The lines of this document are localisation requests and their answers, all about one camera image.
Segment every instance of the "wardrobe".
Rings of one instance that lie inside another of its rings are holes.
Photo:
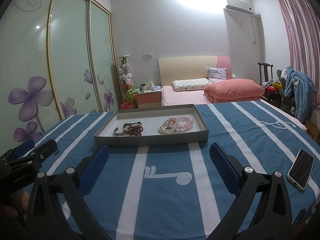
[[[12,0],[0,63],[0,155],[71,115],[121,104],[110,12],[95,0]]]

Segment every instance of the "plush toy tower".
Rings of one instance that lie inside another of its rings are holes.
[[[127,102],[134,101],[134,94],[133,94],[133,81],[131,75],[130,65],[128,63],[128,59],[126,56],[122,57],[121,60],[121,67],[118,69],[119,80],[121,82],[121,90],[124,93],[124,99]]]

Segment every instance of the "headboard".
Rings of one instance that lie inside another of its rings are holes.
[[[162,86],[172,86],[175,80],[208,78],[207,67],[227,68],[231,79],[231,64],[228,56],[183,56],[159,59]]]

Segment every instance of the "curtain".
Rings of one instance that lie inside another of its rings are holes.
[[[278,0],[284,19],[290,66],[314,82],[320,105],[320,20],[308,0]]]

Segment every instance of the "smartphone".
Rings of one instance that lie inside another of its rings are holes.
[[[287,174],[288,180],[301,191],[306,189],[314,160],[312,155],[300,149],[294,164]]]

